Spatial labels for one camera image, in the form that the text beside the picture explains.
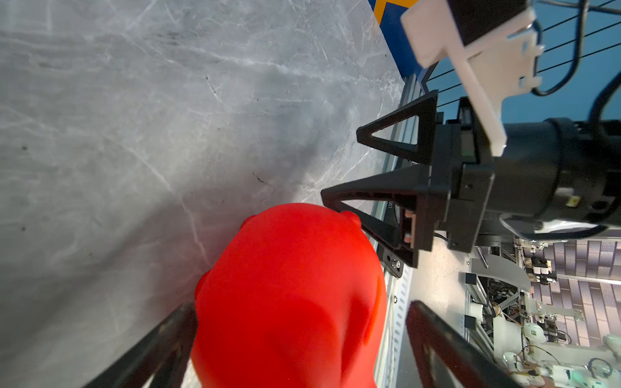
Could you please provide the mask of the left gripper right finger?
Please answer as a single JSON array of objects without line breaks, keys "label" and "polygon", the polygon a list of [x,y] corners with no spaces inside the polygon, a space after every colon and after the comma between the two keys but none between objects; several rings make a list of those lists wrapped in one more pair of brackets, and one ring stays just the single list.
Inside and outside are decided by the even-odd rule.
[{"label": "left gripper right finger", "polygon": [[410,304],[406,328],[423,387],[439,387],[449,376],[464,387],[518,386],[422,301]]}]

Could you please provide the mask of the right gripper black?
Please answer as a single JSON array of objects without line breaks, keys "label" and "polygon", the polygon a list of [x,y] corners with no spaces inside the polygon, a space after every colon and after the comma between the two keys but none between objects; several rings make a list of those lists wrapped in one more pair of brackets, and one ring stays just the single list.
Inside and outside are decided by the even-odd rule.
[{"label": "right gripper black", "polygon": [[[384,247],[396,229],[357,210],[352,200],[394,202],[399,226],[417,259],[433,248],[434,226],[449,247],[469,252],[482,234],[512,234],[527,240],[586,239],[620,226],[620,123],[551,118],[506,126],[508,142],[491,155],[482,125],[467,99],[456,119],[436,122],[438,90],[359,127],[357,142],[418,163],[321,191],[323,205],[357,215],[362,229]],[[375,136],[405,124],[410,140]],[[431,217],[430,165],[440,179],[442,220]]]}]

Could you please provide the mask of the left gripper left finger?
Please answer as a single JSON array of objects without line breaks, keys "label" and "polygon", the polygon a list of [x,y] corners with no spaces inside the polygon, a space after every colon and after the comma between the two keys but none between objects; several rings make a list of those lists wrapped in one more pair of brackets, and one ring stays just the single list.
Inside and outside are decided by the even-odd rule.
[{"label": "left gripper left finger", "polygon": [[176,308],[87,387],[180,387],[197,334],[192,302]]}]

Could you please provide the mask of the red piggy bank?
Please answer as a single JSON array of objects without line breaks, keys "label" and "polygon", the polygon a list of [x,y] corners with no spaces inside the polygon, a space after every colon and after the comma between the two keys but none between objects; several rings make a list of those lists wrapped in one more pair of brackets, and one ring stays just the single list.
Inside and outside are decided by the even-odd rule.
[{"label": "red piggy bank", "polygon": [[372,387],[387,291],[362,221],[319,205],[248,218],[195,291],[204,387]]}]

